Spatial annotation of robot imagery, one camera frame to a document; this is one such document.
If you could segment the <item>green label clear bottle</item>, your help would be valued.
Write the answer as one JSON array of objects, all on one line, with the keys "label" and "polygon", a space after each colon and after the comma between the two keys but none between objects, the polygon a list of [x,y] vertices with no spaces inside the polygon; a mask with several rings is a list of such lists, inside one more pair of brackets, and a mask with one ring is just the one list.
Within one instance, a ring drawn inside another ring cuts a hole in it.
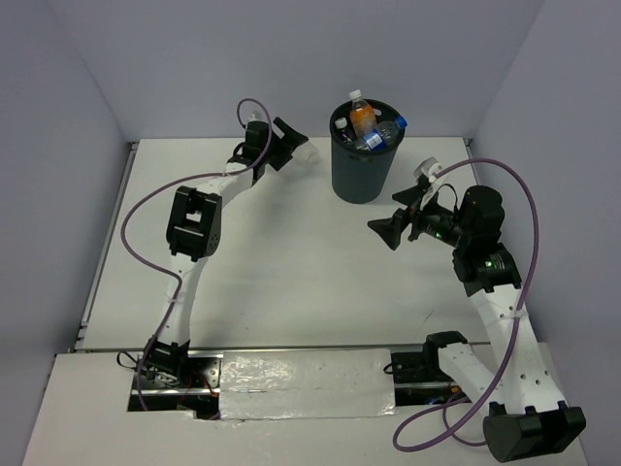
[{"label": "green label clear bottle", "polygon": [[340,139],[348,145],[351,145],[354,142],[353,136],[351,133],[351,128],[348,125],[348,121],[345,117],[339,117],[334,122],[335,129],[337,130]]}]

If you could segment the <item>orange label juice bottle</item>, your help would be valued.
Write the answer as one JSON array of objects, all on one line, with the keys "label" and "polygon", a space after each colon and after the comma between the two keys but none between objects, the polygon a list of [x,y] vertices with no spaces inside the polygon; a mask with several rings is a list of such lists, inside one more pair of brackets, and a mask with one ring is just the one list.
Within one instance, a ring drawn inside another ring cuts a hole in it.
[{"label": "orange label juice bottle", "polygon": [[349,93],[351,109],[349,120],[357,137],[362,137],[376,128],[376,115],[373,107],[362,97],[360,89]]}]

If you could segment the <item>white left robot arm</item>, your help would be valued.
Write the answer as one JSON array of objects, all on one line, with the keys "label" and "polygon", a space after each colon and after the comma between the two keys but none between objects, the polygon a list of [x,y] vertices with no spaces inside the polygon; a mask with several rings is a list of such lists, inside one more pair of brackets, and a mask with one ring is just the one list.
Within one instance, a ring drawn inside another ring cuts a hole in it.
[{"label": "white left robot arm", "polygon": [[246,125],[245,140],[227,161],[224,173],[196,187],[182,185],[174,196],[166,229],[171,253],[169,302],[153,342],[147,345],[144,365],[168,386],[189,379],[190,318],[205,266],[221,241],[222,211],[235,197],[252,188],[271,166],[278,171],[290,160],[313,156],[310,139],[281,118],[274,119],[279,136],[268,123]]}]

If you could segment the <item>Pepsi label clear bottle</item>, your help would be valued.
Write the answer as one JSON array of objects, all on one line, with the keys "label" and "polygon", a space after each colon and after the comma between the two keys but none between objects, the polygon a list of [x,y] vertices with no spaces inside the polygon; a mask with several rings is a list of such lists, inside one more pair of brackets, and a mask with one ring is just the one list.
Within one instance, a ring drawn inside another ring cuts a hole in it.
[{"label": "Pepsi label clear bottle", "polygon": [[349,145],[355,150],[382,150],[392,147],[404,135],[408,122],[403,116],[394,121],[382,121],[369,133],[361,136]]}]

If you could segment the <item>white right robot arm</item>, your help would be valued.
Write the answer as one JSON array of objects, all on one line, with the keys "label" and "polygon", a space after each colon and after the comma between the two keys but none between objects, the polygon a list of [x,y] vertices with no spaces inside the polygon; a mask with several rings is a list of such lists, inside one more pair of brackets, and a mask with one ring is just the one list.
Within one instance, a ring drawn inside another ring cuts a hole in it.
[{"label": "white right robot arm", "polygon": [[414,172],[415,185],[394,194],[400,209],[368,225],[392,250],[401,244],[405,230],[411,242],[427,234],[451,246],[455,275],[476,307],[498,369],[490,372],[457,331],[429,335],[421,358],[424,373],[434,380],[450,377],[461,389],[459,400],[472,405],[438,436],[410,446],[400,443],[400,434],[423,414],[408,417],[395,430],[393,447],[401,452],[430,449],[456,437],[472,417],[483,413],[483,444],[497,461],[560,453],[585,429],[586,418],[581,408],[568,404],[550,375],[525,307],[539,253],[532,252],[528,273],[520,276],[501,242],[502,195],[489,186],[469,187],[458,207],[439,204],[446,176],[460,166],[425,159]]}]

